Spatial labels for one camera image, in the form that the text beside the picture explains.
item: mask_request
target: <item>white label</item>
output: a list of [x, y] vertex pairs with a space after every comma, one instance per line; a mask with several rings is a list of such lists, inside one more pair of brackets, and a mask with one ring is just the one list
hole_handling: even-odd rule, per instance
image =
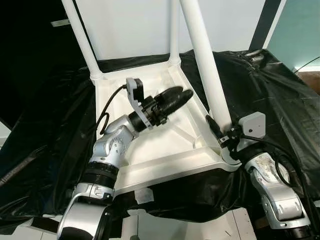
[[154, 192], [150, 188], [141, 188], [139, 190], [134, 191], [134, 197], [138, 204], [145, 204], [148, 202], [153, 202], [154, 199]]

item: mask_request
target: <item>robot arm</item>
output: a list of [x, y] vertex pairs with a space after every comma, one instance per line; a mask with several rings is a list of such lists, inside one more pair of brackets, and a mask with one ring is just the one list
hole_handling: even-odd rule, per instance
[[144, 99], [143, 84], [138, 78], [127, 78], [126, 89], [134, 111], [110, 123], [95, 142], [92, 157], [59, 224], [59, 240], [108, 239], [112, 220], [108, 206], [130, 143], [146, 128], [165, 124], [168, 115], [193, 96], [191, 90], [175, 86]]
[[240, 160], [250, 174], [251, 182], [261, 196], [270, 227], [289, 231], [297, 239], [308, 237], [311, 225], [308, 215], [298, 195], [284, 183], [289, 182], [288, 171], [275, 162], [260, 142], [249, 139], [253, 137], [257, 140], [265, 136], [266, 116], [261, 112], [245, 116], [226, 135], [220, 132], [210, 116], [206, 119], [222, 148], [222, 158]]

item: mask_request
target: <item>floor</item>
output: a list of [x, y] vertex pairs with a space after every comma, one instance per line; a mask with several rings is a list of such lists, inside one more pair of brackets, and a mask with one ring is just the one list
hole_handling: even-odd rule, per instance
[[[122, 237], [112, 240], [129, 240], [138, 235], [140, 240], [256, 240], [247, 211], [231, 210], [225, 215], [204, 223], [185, 222], [154, 217], [139, 212], [123, 220]], [[13, 235], [0, 235], [0, 240], [56, 240], [57, 235], [19, 226]]]
[[297, 76], [320, 95], [320, 71], [302, 71]]

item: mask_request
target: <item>teal wall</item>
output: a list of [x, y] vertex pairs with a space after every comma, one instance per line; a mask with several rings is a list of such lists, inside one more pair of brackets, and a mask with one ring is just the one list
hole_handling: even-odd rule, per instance
[[320, 56], [320, 0], [286, 0], [267, 48], [290, 70]]

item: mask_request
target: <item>black cloth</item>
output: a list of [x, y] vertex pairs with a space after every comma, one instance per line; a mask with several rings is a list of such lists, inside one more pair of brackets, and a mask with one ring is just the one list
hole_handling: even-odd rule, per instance
[[[231, 118], [266, 114], [266, 134], [296, 154], [312, 197], [320, 199], [320, 97], [268, 51], [214, 52]], [[208, 109], [193, 51], [181, 68]], [[100, 61], [103, 72], [164, 62], [168, 54]], [[0, 234], [30, 217], [63, 214], [95, 141], [95, 89], [86, 67], [57, 70], [25, 109], [0, 150]], [[295, 173], [290, 173], [295, 180]], [[260, 201], [243, 168], [214, 169], [150, 187], [154, 202], [133, 192], [114, 200], [114, 221], [127, 209], [191, 222], [215, 219]]]

